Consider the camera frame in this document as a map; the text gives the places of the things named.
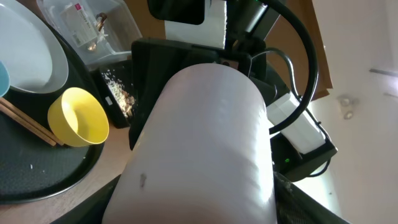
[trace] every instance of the cardboard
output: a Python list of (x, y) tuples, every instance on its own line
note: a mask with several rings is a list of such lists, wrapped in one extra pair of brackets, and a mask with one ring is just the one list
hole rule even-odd
[[(312, 1), (287, 0), (287, 7), (303, 22), (311, 35), (318, 56), (319, 79), (313, 99), (329, 95), (327, 89), (333, 88), (325, 49), (323, 47), (317, 17)], [(276, 47), (285, 52), (292, 60), (295, 82), (299, 94), (304, 94), (308, 81), (308, 60), (304, 45), (294, 28), (282, 16), (270, 31), (266, 39), (267, 47)], [(270, 55), (267, 60), (275, 68), (283, 81), (290, 87), (290, 78), (286, 63), (278, 55)]]
[(166, 39), (164, 21), (153, 17), (148, 9), (147, 0), (124, 0), (143, 37)]

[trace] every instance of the white device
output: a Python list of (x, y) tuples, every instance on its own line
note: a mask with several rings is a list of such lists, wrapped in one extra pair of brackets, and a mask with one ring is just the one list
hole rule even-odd
[(174, 75), (103, 223), (277, 223), (266, 106), (250, 79), (215, 63)]
[[(299, 101), (293, 94), (288, 93), (275, 100), (267, 107), (269, 121), (276, 125), (286, 119), (299, 106)], [(302, 154), (318, 149), (326, 142), (325, 135), (315, 122), (304, 111), (291, 125), (281, 133), (289, 140), (293, 147)]]

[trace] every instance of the white paper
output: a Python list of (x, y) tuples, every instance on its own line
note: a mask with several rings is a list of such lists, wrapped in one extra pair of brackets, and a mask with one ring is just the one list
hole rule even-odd
[(226, 1), (212, 0), (200, 25), (165, 21), (166, 39), (209, 47), (224, 48), (226, 32)]

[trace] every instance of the blue bowl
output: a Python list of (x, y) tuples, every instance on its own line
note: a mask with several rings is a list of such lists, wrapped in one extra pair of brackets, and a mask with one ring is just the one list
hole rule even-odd
[(10, 76), (6, 67), (0, 61), (0, 97), (4, 96), (10, 89)]

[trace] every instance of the table surface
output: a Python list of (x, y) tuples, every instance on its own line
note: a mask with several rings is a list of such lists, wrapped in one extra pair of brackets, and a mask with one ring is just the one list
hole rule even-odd
[[(36, 0), (18, 1), (42, 16)], [(128, 128), (111, 126), (101, 157), (79, 184), (60, 195), (38, 202), (0, 205), (0, 223), (50, 223), (82, 203), (123, 171), (131, 154), (128, 132)]]

